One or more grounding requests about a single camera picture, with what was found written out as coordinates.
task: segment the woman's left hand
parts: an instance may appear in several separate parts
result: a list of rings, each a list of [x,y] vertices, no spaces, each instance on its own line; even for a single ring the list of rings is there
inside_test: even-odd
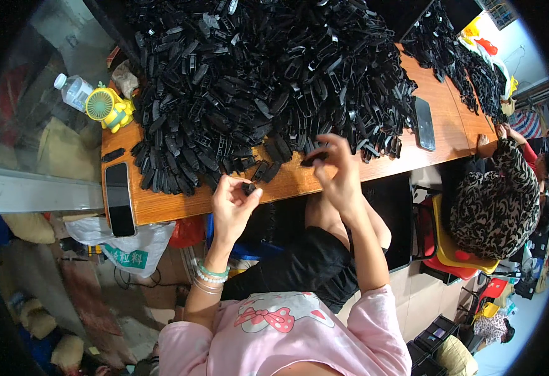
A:
[[[260,197],[262,197],[261,188],[246,196],[241,190],[243,183],[251,183],[251,181],[223,175],[212,197],[214,243],[219,243],[225,248],[232,248],[241,236],[248,224],[249,216],[260,204]]]

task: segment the pile of black plastic parts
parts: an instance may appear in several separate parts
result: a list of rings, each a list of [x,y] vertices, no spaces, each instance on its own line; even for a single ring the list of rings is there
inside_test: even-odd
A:
[[[402,46],[404,53],[416,58],[421,67],[433,68],[439,82],[444,82],[445,76],[450,77],[459,90],[460,100],[469,110],[478,114],[476,93],[481,110],[492,117],[494,123],[506,121],[500,106],[506,82],[504,76],[458,41],[440,0],[429,6],[406,35]]]
[[[439,82],[448,76],[459,90],[460,100],[477,114],[473,86],[467,79],[466,63],[454,27],[439,0],[434,1],[402,41],[404,53],[416,58],[423,68],[433,68]]]
[[[399,158],[414,81],[362,0],[130,0],[147,83],[135,98],[143,189],[194,194],[259,164],[270,182],[294,151],[335,132],[369,162]],[[264,143],[271,162],[252,147]]]

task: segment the small fan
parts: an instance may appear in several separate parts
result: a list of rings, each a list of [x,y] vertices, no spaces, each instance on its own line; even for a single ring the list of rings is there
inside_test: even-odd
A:
[[[109,128],[112,133],[116,133],[133,120],[133,109],[132,101],[120,98],[110,88],[93,90],[86,102],[87,115],[101,122],[101,127]]]

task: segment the red chair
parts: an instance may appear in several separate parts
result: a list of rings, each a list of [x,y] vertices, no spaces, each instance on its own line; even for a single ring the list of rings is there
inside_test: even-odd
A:
[[[459,268],[459,267],[449,267],[447,265],[444,265],[437,259],[437,256],[434,256],[427,260],[423,260],[422,262],[432,269],[436,269],[439,271],[443,271],[444,273],[450,273],[452,275],[456,275],[457,277],[465,281],[468,281],[469,279],[473,278],[475,273],[477,273],[477,269],[475,268]]]
[[[431,259],[437,253],[437,230],[435,217],[433,216],[433,200],[431,197],[421,203],[413,203],[416,213],[414,216],[416,229],[417,254],[412,256],[412,261]]]
[[[504,291],[504,288],[509,283],[509,281],[504,281],[498,278],[492,278],[488,285],[485,287],[485,290],[481,292],[481,294],[476,294],[471,290],[467,290],[464,287],[461,289],[465,290],[469,294],[473,296],[473,299],[477,302],[475,312],[479,311],[479,304],[481,304],[481,300],[484,298],[491,298],[496,299],[502,294],[502,291]]]

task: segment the black smartphone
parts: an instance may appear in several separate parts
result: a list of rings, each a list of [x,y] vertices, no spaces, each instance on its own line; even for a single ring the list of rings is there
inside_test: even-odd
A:
[[[416,138],[419,146],[423,149],[435,151],[435,136],[433,134],[433,120],[431,119],[431,109],[429,109],[429,103],[423,101],[421,98],[416,97],[415,101],[416,109],[416,122],[415,127]]]
[[[114,164],[105,169],[105,192],[107,210],[112,232],[117,238],[132,237],[137,233],[133,217],[133,203],[130,200],[128,164]]]

